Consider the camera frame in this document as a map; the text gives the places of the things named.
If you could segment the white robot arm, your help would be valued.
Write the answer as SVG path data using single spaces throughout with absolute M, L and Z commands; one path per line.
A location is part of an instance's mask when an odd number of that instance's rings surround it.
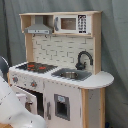
M 8 71 L 8 62 L 0 56 L 0 123 L 13 128 L 46 128 L 44 118 L 30 113 L 4 79 Z

